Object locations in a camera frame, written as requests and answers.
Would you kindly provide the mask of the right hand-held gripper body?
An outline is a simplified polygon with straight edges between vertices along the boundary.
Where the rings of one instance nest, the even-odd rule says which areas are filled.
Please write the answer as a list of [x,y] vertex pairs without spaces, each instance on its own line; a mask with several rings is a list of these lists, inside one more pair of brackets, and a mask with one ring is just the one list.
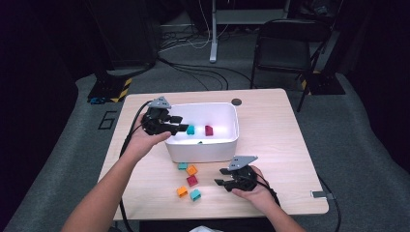
[[232,159],[227,169],[232,172],[230,176],[234,183],[225,187],[227,191],[233,189],[251,191],[256,187],[256,173],[249,166],[255,160],[257,160],[256,156],[235,156]]

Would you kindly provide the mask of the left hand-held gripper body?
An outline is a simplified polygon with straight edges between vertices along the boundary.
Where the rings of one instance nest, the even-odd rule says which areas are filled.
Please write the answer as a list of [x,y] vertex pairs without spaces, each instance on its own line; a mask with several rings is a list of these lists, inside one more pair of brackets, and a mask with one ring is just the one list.
[[169,110],[170,103],[165,97],[156,98],[148,103],[147,112],[143,115],[142,127],[150,135],[160,134],[169,131],[176,134],[176,126],[170,124],[171,116]]

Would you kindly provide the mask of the white plastic bin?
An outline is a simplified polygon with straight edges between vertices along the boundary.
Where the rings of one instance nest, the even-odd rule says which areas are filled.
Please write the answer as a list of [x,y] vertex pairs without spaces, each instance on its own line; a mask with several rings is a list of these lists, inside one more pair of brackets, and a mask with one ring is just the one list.
[[[236,107],[230,102],[201,102],[174,104],[171,115],[182,116],[182,123],[193,125],[194,135],[180,131],[165,141],[167,151],[174,162],[228,161],[236,152],[239,123]],[[205,135],[205,127],[211,126],[212,136]]]

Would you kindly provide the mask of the person's right hand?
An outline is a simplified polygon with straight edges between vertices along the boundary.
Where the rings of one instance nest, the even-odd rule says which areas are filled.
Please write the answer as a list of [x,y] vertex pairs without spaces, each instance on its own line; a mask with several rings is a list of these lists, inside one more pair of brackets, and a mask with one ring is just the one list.
[[263,215],[267,216],[274,210],[277,204],[274,197],[268,190],[269,184],[263,179],[262,172],[254,165],[252,165],[251,168],[257,175],[257,186],[252,191],[243,191],[234,188],[231,192],[248,200],[254,208],[260,211]]

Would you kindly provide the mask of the person's left hand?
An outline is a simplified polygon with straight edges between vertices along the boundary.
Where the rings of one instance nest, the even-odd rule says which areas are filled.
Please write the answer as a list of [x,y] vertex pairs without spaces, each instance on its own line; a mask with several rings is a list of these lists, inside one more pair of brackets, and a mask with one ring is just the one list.
[[171,136],[169,131],[162,132],[160,134],[149,135],[142,127],[141,121],[143,115],[140,115],[136,119],[134,125],[131,140],[123,154],[124,158],[133,160],[135,162],[140,161],[145,157],[150,150],[158,143],[163,142]]

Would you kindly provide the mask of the person's white garment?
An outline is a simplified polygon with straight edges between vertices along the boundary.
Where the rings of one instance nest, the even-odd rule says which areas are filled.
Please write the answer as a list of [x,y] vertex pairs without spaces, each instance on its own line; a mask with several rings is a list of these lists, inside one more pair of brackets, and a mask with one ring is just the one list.
[[200,226],[197,226],[191,229],[189,232],[223,232],[223,231],[200,225]]

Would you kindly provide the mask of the black stand base striped tape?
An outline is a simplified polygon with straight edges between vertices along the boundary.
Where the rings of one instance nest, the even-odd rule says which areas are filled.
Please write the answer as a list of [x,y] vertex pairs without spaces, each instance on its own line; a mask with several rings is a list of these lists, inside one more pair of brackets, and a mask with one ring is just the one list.
[[344,95],[345,91],[335,75],[314,72],[304,76],[307,92],[314,96]]
[[105,98],[105,102],[121,102],[128,93],[131,83],[132,78],[129,75],[98,73],[88,95],[88,101],[92,98]]

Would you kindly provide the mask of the person's black garment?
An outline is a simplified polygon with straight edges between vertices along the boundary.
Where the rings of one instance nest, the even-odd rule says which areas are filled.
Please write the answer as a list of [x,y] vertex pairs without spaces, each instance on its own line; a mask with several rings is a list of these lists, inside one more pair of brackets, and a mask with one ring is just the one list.
[[266,218],[226,218],[190,220],[142,220],[140,232],[190,232],[198,226],[206,226],[222,232],[275,232]]

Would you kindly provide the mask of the grey table clamp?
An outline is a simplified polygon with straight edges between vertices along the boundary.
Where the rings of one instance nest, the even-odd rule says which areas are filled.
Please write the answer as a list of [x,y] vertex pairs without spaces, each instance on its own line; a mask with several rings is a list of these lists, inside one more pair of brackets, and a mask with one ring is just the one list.
[[324,198],[324,199],[329,199],[329,200],[335,199],[332,193],[327,193],[325,191],[311,191],[310,195],[313,198]]

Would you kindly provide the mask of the large black panel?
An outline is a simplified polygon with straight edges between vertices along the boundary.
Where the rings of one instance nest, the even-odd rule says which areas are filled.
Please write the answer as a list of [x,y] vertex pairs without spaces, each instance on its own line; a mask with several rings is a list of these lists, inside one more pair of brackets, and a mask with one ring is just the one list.
[[111,66],[152,67],[158,57],[159,25],[146,0],[86,0],[97,22]]

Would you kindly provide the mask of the black folding chair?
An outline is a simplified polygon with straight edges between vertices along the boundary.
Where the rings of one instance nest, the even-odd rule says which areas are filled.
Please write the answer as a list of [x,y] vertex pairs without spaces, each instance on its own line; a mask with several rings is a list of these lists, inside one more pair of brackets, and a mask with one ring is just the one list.
[[256,70],[294,73],[306,82],[297,107],[300,111],[309,92],[308,80],[331,36],[331,27],[317,20],[280,18],[265,22],[256,39],[249,88],[254,87]]

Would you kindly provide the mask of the white desk frame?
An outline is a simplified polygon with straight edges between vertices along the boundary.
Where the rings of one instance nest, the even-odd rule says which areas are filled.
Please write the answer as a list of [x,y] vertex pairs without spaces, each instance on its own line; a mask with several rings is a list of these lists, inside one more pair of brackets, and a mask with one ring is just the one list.
[[291,0],[284,1],[284,6],[281,9],[218,10],[217,0],[212,0],[212,40],[209,61],[211,63],[217,62],[218,25],[263,24],[272,19],[287,18]]

